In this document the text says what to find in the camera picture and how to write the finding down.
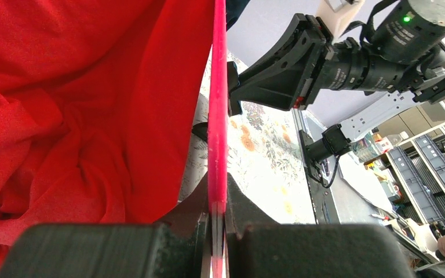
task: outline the white paper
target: white paper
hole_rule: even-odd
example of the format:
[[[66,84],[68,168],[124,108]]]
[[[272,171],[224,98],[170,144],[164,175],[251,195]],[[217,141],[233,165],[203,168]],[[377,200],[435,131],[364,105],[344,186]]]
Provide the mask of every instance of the white paper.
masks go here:
[[[342,155],[338,162],[340,177],[346,181],[364,200],[386,212],[392,212],[392,205],[374,173],[357,163],[354,154]]]

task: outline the gray bin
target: gray bin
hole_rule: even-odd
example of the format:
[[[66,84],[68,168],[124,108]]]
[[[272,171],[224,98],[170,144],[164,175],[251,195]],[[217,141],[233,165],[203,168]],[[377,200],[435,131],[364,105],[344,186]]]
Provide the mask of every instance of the gray bin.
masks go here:
[[[419,176],[421,177],[424,184],[431,190],[433,194],[440,192],[444,194],[441,186],[434,179],[431,172],[429,171],[429,168],[427,168],[427,165],[424,163],[420,156],[412,158],[412,163],[414,164],[414,167],[419,173]]]
[[[419,205],[422,213],[428,222],[443,220],[443,215],[436,207],[434,196],[417,173],[412,160],[401,148],[394,148],[388,152],[397,167],[399,174],[405,180],[405,186],[408,187],[415,201]]]
[[[423,135],[415,139],[415,143],[419,146],[424,158],[432,166],[437,176],[445,187],[445,157],[434,144],[430,136]]]

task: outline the floral tablecloth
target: floral tablecloth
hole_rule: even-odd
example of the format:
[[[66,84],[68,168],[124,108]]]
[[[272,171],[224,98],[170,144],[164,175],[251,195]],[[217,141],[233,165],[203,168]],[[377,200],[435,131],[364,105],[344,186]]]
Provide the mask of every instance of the floral tablecloth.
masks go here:
[[[236,62],[238,71],[247,68]],[[204,73],[194,124],[207,121],[210,59]],[[243,103],[243,115],[228,125],[228,171],[242,192],[280,223],[315,223],[293,116],[253,103]],[[207,172],[207,145],[192,136],[180,200]]]

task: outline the shelf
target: shelf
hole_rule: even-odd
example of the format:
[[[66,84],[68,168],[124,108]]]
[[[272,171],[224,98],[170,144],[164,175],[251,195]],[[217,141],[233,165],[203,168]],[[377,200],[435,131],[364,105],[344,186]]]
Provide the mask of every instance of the shelf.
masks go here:
[[[437,183],[437,181],[432,176],[429,171],[427,165],[424,163],[420,156],[412,158],[412,163],[419,173],[419,176],[424,182],[424,185],[427,186],[431,192],[434,194],[434,200],[436,206],[441,211],[443,216],[445,217],[445,194],[441,189],[441,186]]]
[[[401,169],[397,166],[397,163],[395,163],[395,160],[397,160],[397,158],[395,158],[391,154],[391,152],[394,150],[387,152],[386,156],[387,156],[388,160],[390,161],[390,164],[393,168],[393,172],[399,179],[398,182],[400,183],[400,191],[404,197],[404,203],[408,202],[411,204],[411,208],[407,209],[408,217],[411,217],[412,219],[415,219],[416,221],[420,220],[420,222],[423,224],[427,224],[428,220],[426,219],[424,213],[422,212],[421,206],[419,205],[419,203],[417,203],[417,200],[415,199],[414,194],[408,188],[407,181],[403,178]]]
[[[402,176],[402,186],[409,196],[410,202],[415,202],[422,213],[421,218],[425,223],[440,221],[444,219],[443,215],[435,204],[435,197],[431,190],[424,184],[415,169],[411,159],[401,148],[395,148],[389,151],[389,158],[392,164],[396,165],[397,176]]]
[[[431,176],[440,186],[445,195],[445,157],[428,135],[415,138],[413,146],[423,163],[427,166]]]

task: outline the red cloth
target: red cloth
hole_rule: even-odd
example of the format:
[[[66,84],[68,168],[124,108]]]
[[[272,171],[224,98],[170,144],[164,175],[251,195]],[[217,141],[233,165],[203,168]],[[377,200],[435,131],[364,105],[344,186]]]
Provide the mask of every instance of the red cloth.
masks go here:
[[[0,0],[0,265],[41,222],[176,205],[212,0]]]

